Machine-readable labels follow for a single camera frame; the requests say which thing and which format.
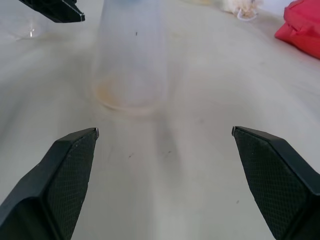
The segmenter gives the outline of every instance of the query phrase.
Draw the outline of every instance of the table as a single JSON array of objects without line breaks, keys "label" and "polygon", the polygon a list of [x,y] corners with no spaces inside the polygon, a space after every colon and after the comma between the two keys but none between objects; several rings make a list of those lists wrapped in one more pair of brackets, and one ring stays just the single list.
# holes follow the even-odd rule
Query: table
[{"label": "table", "polygon": [[0,45],[0,202],[56,139],[98,127],[73,240],[272,240],[232,126],[285,138],[319,172],[319,61],[274,39],[283,20],[265,12],[164,3],[170,98],[152,116],[88,94],[102,0],[79,1],[84,23]]}]

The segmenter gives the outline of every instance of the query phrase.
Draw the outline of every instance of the clear plastic cup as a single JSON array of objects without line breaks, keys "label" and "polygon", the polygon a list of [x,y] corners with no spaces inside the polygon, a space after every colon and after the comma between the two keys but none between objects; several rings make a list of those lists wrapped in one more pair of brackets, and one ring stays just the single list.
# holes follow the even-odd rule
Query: clear plastic cup
[{"label": "clear plastic cup", "polygon": [[167,61],[160,0],[105,0],[93,93],[118,110],[151,109],[167,97]]},{"label": "clear plastic cup", "polygon": [[35,38],[47,31],[49,19],[18,0],[0,1],[2,34],[16,39]]}]

